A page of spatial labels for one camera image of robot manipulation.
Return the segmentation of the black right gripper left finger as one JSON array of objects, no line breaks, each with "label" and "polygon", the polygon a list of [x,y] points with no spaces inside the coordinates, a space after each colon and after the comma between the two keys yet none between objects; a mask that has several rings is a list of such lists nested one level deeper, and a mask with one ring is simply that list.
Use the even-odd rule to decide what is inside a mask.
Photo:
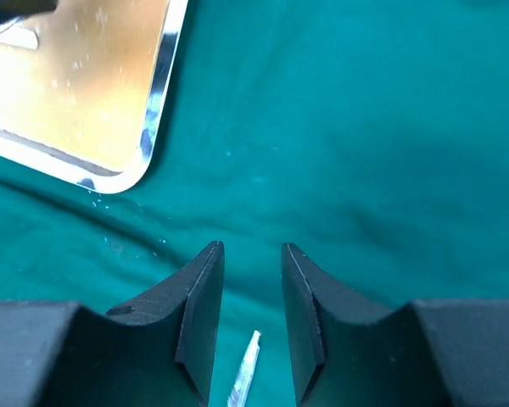
[{"label": "black right gripper left finger", "polygon": [[76,306],[40,406],[206,406],[225,250],[209,243],[173,275],[104,314]]}]

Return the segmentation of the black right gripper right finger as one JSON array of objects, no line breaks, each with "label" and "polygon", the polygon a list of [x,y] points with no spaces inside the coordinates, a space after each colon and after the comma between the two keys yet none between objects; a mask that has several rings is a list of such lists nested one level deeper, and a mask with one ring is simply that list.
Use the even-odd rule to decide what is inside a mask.
[{"label": "black right gripper right finger", "polygon": [[450,406],[417,309],[392,310],[343,284],[297,245],[281,253],[298,406]]}]

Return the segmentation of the steel tweezers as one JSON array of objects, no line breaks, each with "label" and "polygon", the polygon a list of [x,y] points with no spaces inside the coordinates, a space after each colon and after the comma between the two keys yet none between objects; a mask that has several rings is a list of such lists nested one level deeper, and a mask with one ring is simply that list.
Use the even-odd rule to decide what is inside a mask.
[{"label": "steel tweezers", "polygon": [[232,391],[227,398],[227,407],[244,407],[246,405],[259,357],[260,337],[261,333],[254,330],[239,366]]}]

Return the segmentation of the dark green surgical cloth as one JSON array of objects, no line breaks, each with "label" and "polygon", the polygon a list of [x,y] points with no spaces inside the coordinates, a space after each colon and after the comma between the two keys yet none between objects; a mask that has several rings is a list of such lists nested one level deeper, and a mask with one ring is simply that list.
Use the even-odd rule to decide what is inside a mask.
[{"label": "dark green surgical cloth", "polygon": [[509,298],[509,1],[195,1],[145,177],[0,158],[0,299],[98,311],[226,250],[210,402],[292,406],[280,252],[395,307]]}]

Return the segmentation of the steel tray with brown liner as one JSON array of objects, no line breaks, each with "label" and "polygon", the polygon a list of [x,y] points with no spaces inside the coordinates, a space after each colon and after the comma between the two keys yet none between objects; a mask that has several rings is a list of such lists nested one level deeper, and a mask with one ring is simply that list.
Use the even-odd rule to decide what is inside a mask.
[{"label": "steel tray with brown liner", "polygon": [[0,157],[102,194],[135,186],[153,156],[188,4],[54,1],[0,25],[36,33],[0,44]]}]

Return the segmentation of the steel scalpel handle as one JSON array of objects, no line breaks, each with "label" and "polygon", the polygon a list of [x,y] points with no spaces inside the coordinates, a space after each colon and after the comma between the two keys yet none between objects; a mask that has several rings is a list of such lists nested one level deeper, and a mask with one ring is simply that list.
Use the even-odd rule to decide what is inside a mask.
[{"label": "steel scalpel handle", "polygon": [[36,33],[17,23],[0,25],[0,44],[35,50],[39,40]]}]

